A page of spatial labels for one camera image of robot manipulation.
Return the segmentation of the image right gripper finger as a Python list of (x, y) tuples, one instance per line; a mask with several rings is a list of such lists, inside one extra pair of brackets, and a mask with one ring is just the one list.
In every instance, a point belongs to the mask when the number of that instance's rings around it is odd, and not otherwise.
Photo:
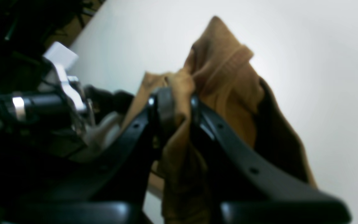
[(191, 140), (207, 166), (211, 224), (348, 224), (346, 204), (274, 166), (197, 95)]

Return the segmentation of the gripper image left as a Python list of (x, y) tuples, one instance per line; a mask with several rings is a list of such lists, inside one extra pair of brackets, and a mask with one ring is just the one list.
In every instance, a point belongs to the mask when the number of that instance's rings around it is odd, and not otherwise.
[(83, 87), (77, 77), (67, 75), (62, 65), (51, 64), (51, 68), (53, 74), (40, 89), (46, 90), (47, 85), (58, 89), (71, 124), (52, 131), (45, 150), (74, 162), (95, 160), (54, 187), (12, 205), (4, 221), (144, 223), (142, 207), (152, 163), (161, 158), (164, 145), (175, 132), (171, 88), (156, 88), (142, 111), (118, 136), (135, 96), (123, 90)]

